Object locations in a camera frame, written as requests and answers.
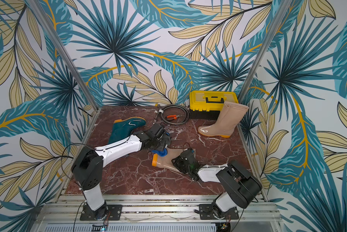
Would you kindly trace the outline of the blue grey cloth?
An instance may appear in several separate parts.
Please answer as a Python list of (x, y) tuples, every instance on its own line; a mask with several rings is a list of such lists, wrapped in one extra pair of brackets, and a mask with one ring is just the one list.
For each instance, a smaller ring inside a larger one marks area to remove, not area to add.
[(158, 154), (161, 157), (164, 157), (168, 154), (168, 146), (171, 145), (171, 136), (168, 132), (164, 133), (160, 139), (156, 140), (158, 144), (155, 146), (152, 153)]

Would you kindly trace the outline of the beige boot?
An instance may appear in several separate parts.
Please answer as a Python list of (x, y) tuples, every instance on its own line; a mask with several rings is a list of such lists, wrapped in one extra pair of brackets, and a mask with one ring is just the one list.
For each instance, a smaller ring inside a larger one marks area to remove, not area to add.
[(167, 148), (168, 154), (164, 157), (153, 153), (152, 166), (158, 168), (166, 168), (171, 171), (180, 173), (172, 164), (171, 160), (179, 156), (185, 149)]
[(199, 126), (198, 133), (207, 137), (229, 138), (248, 110), (247, 105), (225, 101), (215, 124)]

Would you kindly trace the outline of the teal rubber boot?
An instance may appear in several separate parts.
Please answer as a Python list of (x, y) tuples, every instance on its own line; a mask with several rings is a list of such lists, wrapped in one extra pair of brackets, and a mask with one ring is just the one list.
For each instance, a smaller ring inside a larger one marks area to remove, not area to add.
[(146, 120), (141, 117), (131, 117), (128, 119), (115, 120), (112, 127), (112, 133), (108, 144), (115, 143), (129, 137), (133, 130), (146, 124)]

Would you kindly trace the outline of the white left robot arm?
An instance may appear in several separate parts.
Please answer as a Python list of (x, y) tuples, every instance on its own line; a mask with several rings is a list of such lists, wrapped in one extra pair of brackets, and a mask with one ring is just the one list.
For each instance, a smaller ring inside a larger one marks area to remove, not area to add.
[(171, 137), (164, 126), (154, 124), (149, 130), (137, 131), (126, 138), (96, 148), (86, 145), (72, 166), (72, 174), (80, 185), (86, 199), (86, 207), (100, 220), (108, 211), (108, 206), (103, 198), (100, 182), (103, 168), (108, 164), (140, 150), (166, 152), (171, 144)]

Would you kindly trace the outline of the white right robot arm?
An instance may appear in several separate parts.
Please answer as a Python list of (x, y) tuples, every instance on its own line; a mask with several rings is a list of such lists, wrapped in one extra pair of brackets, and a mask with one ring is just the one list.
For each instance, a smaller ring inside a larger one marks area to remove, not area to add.
[(174, 168), (194, 181), (220, 183), (225, 192), (212, 202), (206, 214), (223, 219), (231, 209), (245, 209), (262, 190), (262, 184), (239, 162), (233, 160), (222, 165), (202, 165), (187, 149), (171, 160)]

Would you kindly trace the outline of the yellow black toolbox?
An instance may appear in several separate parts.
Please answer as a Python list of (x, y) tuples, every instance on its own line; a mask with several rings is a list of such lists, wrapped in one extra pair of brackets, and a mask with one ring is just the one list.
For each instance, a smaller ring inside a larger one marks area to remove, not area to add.
[(190, 119), (216, 120), (223, 109), (224, 102), (238, 103), (235, 92), (199, 91), (189, 94)]

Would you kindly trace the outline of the red handled pliers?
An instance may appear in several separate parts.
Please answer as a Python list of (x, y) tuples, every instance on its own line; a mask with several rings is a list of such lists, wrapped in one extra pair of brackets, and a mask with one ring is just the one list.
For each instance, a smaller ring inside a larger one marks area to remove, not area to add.
[(168, 115), (168, 116), (166, 116), (166, 120), (167, 121), (173, 121), (173, 120), (176, 120), (176, 119), (178, 119), (179, 117), (182, 117), (182, 115)]

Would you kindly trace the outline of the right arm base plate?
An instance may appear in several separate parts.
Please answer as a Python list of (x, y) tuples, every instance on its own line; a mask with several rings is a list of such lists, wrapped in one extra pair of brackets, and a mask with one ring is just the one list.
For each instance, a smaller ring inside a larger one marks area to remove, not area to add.
[(236, 207), (223, 212), (214, 204), (200, 204), (199, 209), (195, 212), (200, 215), (201, 220), (239, 219), (239, 212)]

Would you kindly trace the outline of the aluminium front rail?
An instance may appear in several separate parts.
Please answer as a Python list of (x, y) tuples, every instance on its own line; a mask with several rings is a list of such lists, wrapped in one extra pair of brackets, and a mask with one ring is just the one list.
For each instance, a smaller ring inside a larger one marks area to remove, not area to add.
[[(110, 224), (138, 223), (202, 223), (195, 213), (200, 205), (211, 204), (214, 195), (106, 195), (110, 205), (121, 205), (118, 221)], [(64, 192), (52, 203), (45, 205), (31, 231), (43, 232), (49, 224), (80, 224), (79, 215), (84, 202), (81, 195), (67, 195)], [(268, 202), (259, 194), (256, 202), (245, 210), (238, 209), (239, 219), (232, 219), (231, 231), (241, 231), (246, 224), (265, 223), (272, 232), (285, 232), (286, 226), (276, 203)]]

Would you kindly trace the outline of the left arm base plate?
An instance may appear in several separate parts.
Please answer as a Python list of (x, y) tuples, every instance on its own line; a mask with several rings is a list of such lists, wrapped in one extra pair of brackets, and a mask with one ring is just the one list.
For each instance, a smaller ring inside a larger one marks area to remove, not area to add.
[(93, 211), (85, 204), (82, 209), (82, 213), (80, 216), (81, 221), (118, 221), (120, 220), (120, 216), (122, 213), (122, 205), (107, 205), (104, 204), (101, 208)]

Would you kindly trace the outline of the left aluminium frame post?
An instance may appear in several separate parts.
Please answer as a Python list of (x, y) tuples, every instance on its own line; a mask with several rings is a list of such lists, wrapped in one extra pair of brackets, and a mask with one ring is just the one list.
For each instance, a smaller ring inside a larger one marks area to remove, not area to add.
[(28, 0), (28, 5), (33, 10), (33, 13), (37, 17), (39, 23), (43, 26), (44, 31), (47, 33), (47, 35), (53, 42), (54, 47), (58, 50), (59, 55), (68, 67), (79, 88), (83, 92), (86, 100), (95, 111), (98, 111), (99, 106), (96, 104), (94, 98), (91, 96), (89, 90), (87, 89), (85, 82), (83, 81), (79, 71), (77, 70), (76, 66), (74, 65), (74, 62), (71, 59), (71, 56), (66, 51), (65, 46), (63, 45), (60, 37), (54, 29), (54, 26), (51, 25), (50, 19), (48, 18), (44, 9), (40, 5), (40, 2), (35, 0)]

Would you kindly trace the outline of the aluminium frame post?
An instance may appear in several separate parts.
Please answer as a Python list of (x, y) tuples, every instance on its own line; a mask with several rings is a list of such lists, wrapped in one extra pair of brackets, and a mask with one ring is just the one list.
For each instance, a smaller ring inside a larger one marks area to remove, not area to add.
[(274, 1), (271, 5), (271, 13), (266, 20), (264, 28), (258, 32), (250, 42), (246, 43), (246, 47), (243, 51), (254, 60), (238, 95), (239, 102), (244, 100), (256, 70), (263, 56), (266, 54), (267, 49), (271, 45), (290, 4), (291, 1)]
[(51, 25), (50, 19), (48, 18), (44, 9), (40, 5), (40, 2), (35, 0), (28, 0), (28, 5), (33, 10), (33, 13), (37, 17), (39, 23), (43, 26), (44, 31), (47, 33), (47, 35), (53, 42), (54, 47), (58, 50), (59, 55), (68, 67), (79, 88), (83, 92), (86, 100), (95, 111), (98, 111), (99, 106), (96, 104), (94, 98), (91, 96), (89, 90), (87, 89), (85, 82), (83, 81), (79, 71), (77, 70), (76, 66), (74, 65), (74, 62), (71, 59), (71, 56), (66, 51), (65, 46), (63, 45), (60, 37), (54, 29), (54, 26)]

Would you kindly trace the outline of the right aluminium frame post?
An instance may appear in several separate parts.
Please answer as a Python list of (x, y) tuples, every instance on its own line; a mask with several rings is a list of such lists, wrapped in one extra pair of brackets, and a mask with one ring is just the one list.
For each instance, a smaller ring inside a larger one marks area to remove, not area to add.
[(239, 102), (244, 100), (256, 70), (263, 56), (266, 54), (267, 49), (271, 45), (290, 4), (291, 1), (274, 1), (271, 5), (271, 13), (266, 20), (264, 28), (258, 32), (250, 42), (246, 43), (246, 47), (243, 51), (254, 60), (238, 95)]

